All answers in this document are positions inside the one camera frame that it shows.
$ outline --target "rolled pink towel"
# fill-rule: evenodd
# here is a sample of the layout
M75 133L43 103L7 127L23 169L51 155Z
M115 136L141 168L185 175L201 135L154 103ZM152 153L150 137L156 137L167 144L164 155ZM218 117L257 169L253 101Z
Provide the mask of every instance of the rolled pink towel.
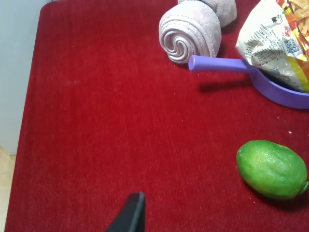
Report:
M208 5L184 1L162 16L159 40L176 63L188 63L191 55L215 57L221 43L220 22Z
M209 5L216 13L221 27L225 27L237 18L235 0L178 0L178 4L184 1L202 1Z

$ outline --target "wooden floor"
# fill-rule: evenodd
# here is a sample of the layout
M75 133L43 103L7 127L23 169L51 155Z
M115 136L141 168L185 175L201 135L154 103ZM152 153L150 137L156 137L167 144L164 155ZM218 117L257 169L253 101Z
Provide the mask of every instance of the wooden floor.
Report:
M0 147L0 232L4 231L15 159Z

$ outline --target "qr code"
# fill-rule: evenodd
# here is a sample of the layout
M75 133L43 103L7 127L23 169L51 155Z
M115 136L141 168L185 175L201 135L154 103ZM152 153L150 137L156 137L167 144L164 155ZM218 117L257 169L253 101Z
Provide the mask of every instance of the qr code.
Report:
M298 52L300 49L293 39L285 40L284 45L288 53Z

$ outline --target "white wall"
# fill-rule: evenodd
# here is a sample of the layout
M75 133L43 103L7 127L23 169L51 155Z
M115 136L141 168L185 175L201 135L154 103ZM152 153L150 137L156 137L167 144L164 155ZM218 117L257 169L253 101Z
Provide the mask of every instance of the white wall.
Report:
M0 0L0 145L16 154L41 8L51 0Z

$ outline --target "purple handle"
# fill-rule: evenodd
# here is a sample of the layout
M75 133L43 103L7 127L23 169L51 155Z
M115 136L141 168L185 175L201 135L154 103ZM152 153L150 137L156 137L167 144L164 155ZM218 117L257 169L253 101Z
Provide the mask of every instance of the purple handle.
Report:
M191 71L231 71L249 73L255 70L253 66L241 59L213 58L192 55L189 59Z

